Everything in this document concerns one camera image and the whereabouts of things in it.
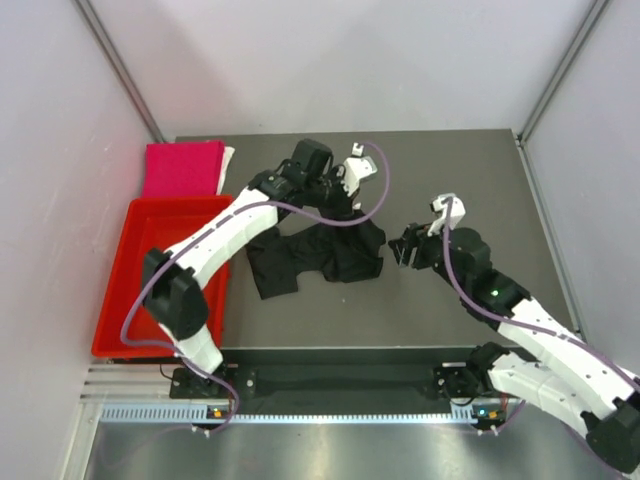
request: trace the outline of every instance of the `black garment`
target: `black garment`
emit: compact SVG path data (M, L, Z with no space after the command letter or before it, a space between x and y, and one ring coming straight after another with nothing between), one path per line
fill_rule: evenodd
M362 217L356 212L352 218ZM247 245L253 279L263 300L298 291L297 275L319 270L329 282L359 282L377 278L382 270L378 251L384 231L371 220L353 227L317 224L288 237L277 227L262 232Z

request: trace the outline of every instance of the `pink cloth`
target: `pink cloth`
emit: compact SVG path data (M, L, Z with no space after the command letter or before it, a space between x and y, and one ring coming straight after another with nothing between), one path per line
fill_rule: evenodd
M142 197L216 195L224 143L152 143Z

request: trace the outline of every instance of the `red tray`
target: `red tray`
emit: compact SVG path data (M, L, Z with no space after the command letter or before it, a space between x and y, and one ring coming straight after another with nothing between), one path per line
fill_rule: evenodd
M133 358L172 355L160 347L129 347L120 341L120 329L140 293L144 255L153 247L164 250L185 239L231 204L227 195L189 198L139 198L129 205L113 261L102 312L91 352L96 357ZM224 303L229 279L225 264L204 289L209 305L207 325L216 345L222 340ZM170 341L151 316L136 312L128 337L132 340Z

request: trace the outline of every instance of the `table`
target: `table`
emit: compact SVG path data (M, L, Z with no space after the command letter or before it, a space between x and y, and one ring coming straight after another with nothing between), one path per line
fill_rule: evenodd
M410 222L431 221L432 197L455 192L467 209L463 225L478 230L490 245L496 268L529 289L560 323L571 327L510 130L221 137L236 148L224 192L237 195L257 172L275 168L288 158L296 142L305 137L328 145L336 162L348 156L354 141L372 141L385 151L392 169L391 191L374 221L388 240L399 237ZM360 198L365 211L375 204L382 186L381 177L364 185ZM290 216L281 230L290 234L310 224ZM506 342L470 318L451 287L433 272L400 269L388 247L381 253L385 264L378 279L332 284L320 273L308 272L298 277L299 292L269 300L260 299L244 252L237 254L228 290L224 345L438 347Z

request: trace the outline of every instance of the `robotic arm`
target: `robotic arm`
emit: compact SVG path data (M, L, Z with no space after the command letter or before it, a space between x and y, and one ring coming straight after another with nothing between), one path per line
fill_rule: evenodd
M432 268L452 284L444 261L443 231L447 216L451 229L462 220L464 205L454 194L445 194L431 208L438 217L433 223L410 224L389 246L400 266ZM465 369L475 393L498 391L520 397L586 438L608 465L625 473L634 471L640 464L636 390L581 348L582 340L560 325L524 287L494 269L491 250L476 231L458 228L450 232L449 240L451 266L463 293L508 323L488 318L462 300L465 309L538 359L527 362L495 343L478 347ZM633 373L623 371L640 383Z
M291 159L276 170L257 174L227 209L200 230L164 252L147 253L143 286L171 257L213 230L160 277L144 301L145 308L187 359L203 372L213 373L222 363L222 354L206 325L209 309L202 291L238 250L289 214L266 202L311 206L325 218L349 219L361 183L376 173L376 165L363 156L361 145L354 144L351 156L333 166L328 147L310 139L298 142ZM251 207L256 203L263 205Z

